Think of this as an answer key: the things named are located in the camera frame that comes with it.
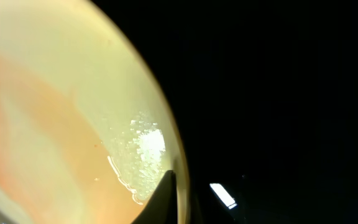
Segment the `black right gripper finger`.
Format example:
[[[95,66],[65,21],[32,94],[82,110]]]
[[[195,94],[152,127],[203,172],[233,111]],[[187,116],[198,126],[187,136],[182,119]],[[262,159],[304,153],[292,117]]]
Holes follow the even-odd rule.
[[[143,211],[132,224],[177,224],[177,182],[174,171],[164,173]]]

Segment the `yellow plate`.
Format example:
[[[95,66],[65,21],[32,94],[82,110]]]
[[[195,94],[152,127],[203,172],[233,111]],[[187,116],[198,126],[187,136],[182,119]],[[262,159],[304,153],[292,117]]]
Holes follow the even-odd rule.
[[[190,181],[152,72],[91,1],[0,0],[0,223],[132,223]]]

